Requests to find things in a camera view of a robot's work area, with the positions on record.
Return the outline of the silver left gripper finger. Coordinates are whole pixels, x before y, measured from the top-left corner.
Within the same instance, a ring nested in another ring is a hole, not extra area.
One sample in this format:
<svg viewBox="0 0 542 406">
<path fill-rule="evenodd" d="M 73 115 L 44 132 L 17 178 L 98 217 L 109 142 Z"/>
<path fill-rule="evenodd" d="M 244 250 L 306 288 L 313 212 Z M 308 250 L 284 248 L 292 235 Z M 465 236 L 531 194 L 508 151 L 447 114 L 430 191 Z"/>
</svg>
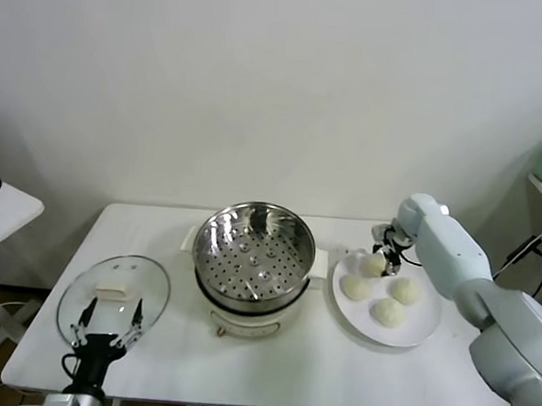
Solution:
<svg viewBox="0 0 542 406">
<path fill-rule="evenodd" d="M 131 318 L 131 326 L 126 332 L 124 332 L 120 337 L 118 337 L 117 342 L 115 343 L 116 346 L 131 347 L 137 342 L 139 338 L 141 338 L 141 327 L 144 317 L 142 306 L 143 299 L 140 299 Z"/>
<path fill-rule="evenodd" d="M 70 326 L 72 332 L 72 346 L 80 347 L 87 344 L 87 326 L 90 325 L 91 318 L 94 315 L 97 304 L 97 298 L 93 298 L 90 304 L 82 311 L 78 322 Z"/>
</svg>

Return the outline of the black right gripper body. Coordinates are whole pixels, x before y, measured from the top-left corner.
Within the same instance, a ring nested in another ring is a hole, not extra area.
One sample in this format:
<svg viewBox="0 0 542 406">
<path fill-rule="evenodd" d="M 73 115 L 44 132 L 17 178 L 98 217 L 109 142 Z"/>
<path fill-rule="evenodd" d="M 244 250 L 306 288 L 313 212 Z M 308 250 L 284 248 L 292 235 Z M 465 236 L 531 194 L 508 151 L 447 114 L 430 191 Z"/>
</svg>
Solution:
<svg viewBox="0 0 542 406">
<path fill-rule="evenodd" d="M 384 245 L 383 252 L 392 250 L 401 254 L 412 247 L 413 239 L 398 226 L 378 224 L 372 229 L 373 244 Z"/>
</svg>

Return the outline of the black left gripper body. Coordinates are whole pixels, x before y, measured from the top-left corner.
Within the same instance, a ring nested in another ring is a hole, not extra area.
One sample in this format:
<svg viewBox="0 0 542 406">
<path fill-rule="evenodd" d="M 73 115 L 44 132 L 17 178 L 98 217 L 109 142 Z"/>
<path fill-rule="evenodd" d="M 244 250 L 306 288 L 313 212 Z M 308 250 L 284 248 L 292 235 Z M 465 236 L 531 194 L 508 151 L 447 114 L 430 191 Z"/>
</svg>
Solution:
<svg viewBox="0 0 542 406">
<path fill-rule="evenodd" d="M 104 396 L 103 382 L 111 363 L 126 355 L 126 347 L 116 343 L 113 334 L 90 334 L 86 343 L 73 347 L 66 359 L 74 358 L 78 367 L 70 371 L 67 366 L 64 372 L 70 378 L 70 384 L 63 392 Z"/>
</svg>

